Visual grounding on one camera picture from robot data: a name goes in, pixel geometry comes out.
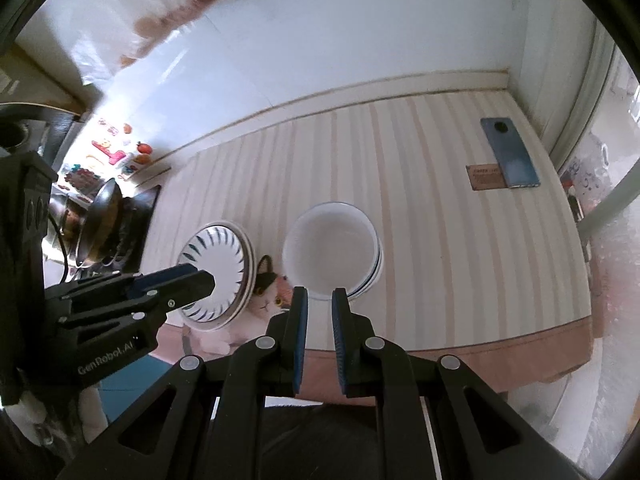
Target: striped tablecloth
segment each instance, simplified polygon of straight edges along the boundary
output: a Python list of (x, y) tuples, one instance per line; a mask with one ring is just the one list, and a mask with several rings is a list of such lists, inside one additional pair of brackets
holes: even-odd
[[(482, 117), (514, 121), (539, 188), (471, 189), (466, 165), (495, 162)], [(556, 172), (517, 104), (497, 91), (353, 105), (200, 152), (164, 186), (141, 270), (175, 264), (185, 241), (219, 219), (241, 224), (280, 270), (292, 222), (328, 200), (353, 203), (380, 234), (384, 273), (353, 310), (407, 350), (517, 338), (591, 313)], [(306, 346), (334, 348), (323, 302), (310, 304)]]

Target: smartphone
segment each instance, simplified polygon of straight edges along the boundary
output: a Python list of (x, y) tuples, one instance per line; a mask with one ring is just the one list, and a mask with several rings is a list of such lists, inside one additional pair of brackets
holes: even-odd
[(507, 187), (536, 187), (540, 179), (522, 138), (510, 118), (480, 119), (482, 129)]

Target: white wall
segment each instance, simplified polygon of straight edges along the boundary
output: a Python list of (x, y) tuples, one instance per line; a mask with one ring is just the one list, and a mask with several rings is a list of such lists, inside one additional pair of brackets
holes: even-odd
[(522, 68), (511, 73), (510, 90), (550, 152), (580, 91), (596, 19), (581, 0), (528, 1)]
[[(18, 42), (82, 96), (61, 54), (71, 5), (47, 2)], [(222, 0), (120, 72), (102, 113), (167, 152), (331, 88), (439, 70), (519, 72), (526, 27), (527, 0)]]

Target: cat plush toy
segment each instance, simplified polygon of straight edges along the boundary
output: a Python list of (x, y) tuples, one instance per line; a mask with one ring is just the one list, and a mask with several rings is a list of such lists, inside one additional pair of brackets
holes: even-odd
[(274, 272), (271, 257), (265, 255), (258, 263), (251, 298), (234, 320), (210, 332), (165, 323), (158, 331), (158, 348), (152, 355), (175, 363), (183, 355), (210, 360), (231, 354), (240, 345), (264, 335), (271, 317), (291, 306), (292, 295), (287, 277)]

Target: white bowl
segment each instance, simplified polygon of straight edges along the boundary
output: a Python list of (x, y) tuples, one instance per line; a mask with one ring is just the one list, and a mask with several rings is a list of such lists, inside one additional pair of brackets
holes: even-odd
[(284, 271), (293, 285), (315, 300), (330, 300), (335, 288), (364, 291), (375, 278), (380, 241), (360, 209), (341, 202), (319, 204), (294, 222), (282, 251)]
[(361, 288), (359, 288), (358, 290), (354, 290), (351, 294), (348, 294), (348, 298), (350, 300), (355, 300), (356, 298), (359, 298), (365, 292), (367, 292), (372, 286), (374, 286), (380, 279), (380, 276), (382, 275), (382, 269), (384, 267), (384, 264), (385, 264), (385, 251), (382, 247), (382, 243), (380, 243), (380, 257), (378, 258), (376, 269), (373, 271), (373, 274), (367, 280), (367, 282), (363, 283)]

